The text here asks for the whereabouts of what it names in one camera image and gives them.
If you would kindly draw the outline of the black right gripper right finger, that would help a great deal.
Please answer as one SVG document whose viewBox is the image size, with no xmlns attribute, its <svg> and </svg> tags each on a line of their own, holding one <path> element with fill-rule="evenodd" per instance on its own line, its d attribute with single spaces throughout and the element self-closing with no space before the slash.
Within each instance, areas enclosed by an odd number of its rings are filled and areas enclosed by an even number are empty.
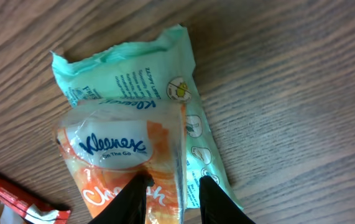
<svg viewBox="0 0 355 224">
<path fill-rule="evenodd" d="M 200 179 L 202 224 L 255 224 L 208 175 Z"/>
</svg>

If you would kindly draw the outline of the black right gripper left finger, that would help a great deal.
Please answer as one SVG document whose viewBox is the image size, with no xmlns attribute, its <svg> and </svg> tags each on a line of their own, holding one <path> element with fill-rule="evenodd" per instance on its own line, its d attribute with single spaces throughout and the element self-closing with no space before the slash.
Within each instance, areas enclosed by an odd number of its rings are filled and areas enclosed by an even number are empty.
<svg viewBox="0 0 355 224">
<path fill-rule="evenodd" d="M 89 224 L 144 224 L 147 187 L 153 185 L 154 180 L 150 174 L 136 174 Z"/>
</svg>

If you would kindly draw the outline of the orange small box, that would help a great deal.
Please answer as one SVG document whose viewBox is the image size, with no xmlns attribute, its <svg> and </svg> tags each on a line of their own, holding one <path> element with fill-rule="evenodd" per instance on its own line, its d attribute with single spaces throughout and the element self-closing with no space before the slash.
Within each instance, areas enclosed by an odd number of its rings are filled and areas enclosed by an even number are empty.
<svg viewBox="0 0 355 224">
<path fill-rule="evenodd" d="M 147 223 L 182 223 L 187 206 L 185 105 L 84 100 L 57 124 L 57 143 L 92 217 L 138 173 L 149 173 Z"/>
</svg>

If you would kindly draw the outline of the red stick sachet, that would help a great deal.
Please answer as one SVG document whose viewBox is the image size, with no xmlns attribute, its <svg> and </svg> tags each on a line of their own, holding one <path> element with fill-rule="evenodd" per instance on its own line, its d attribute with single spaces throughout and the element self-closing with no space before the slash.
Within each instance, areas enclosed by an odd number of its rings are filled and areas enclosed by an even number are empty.
<svg viewBox="0 0 355 224">
<path fill-rule="evenodd" d="M 51 204 L 0 175 L 0 202 L 31 223 L 66 224 L 70 210 L 57 210 Z"/>
</svg>

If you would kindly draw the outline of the teal wipes packet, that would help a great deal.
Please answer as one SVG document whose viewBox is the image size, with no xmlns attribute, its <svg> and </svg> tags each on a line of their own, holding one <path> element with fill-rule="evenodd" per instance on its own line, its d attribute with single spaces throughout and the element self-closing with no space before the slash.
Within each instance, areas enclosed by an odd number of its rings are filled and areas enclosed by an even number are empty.
<svg viewBox="0 0 355 224">
<path fill-rule="evenodd" d="M 99 98 L 158 98 L 186 104 L 188 208 L 198 208 L 200 178 L 208 175 L 238 206 L 211 133 L 193 72 L 187 28 L 175 25 L 150 42 L 126 42 L 79 62 L 53 54 L 52 70 L 72 106 Z"/>
</svg>

